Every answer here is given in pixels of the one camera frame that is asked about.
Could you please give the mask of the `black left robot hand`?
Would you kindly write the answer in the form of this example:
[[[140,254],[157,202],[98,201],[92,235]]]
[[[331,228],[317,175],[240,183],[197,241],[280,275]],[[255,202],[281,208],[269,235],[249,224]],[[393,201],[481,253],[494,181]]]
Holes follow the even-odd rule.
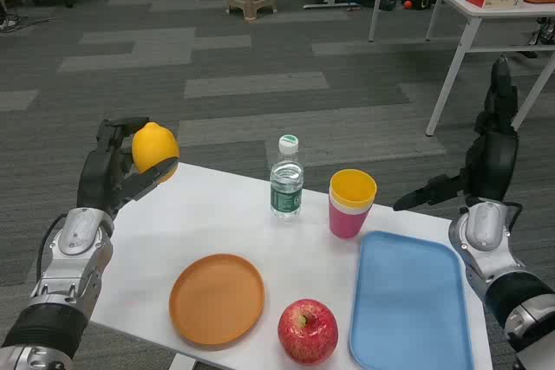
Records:
[[[115,218],[125,204],[147,195],[177,167],[179,158],[166,156],[143,173],[130,172],[137,163],[132,151],[121,145],[148,122],[148,117],[101,122],[96,148],[88,154],[80,176],[77,207],[101,210]]]

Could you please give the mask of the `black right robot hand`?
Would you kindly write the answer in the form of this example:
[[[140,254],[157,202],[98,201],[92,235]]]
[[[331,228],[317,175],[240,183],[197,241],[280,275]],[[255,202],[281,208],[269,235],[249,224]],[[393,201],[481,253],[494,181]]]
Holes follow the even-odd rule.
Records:
[[[518,89],[513,85],[508,60],[501,56],[492,66],[490,87],[474,124],[478,134],[466,153],[465,165],[454,177],[440,175],[399,198],[396,211],[435,205],[462,194],[467,198],[501,201],[511,183],[519,148],[513,127],[518,111]]]

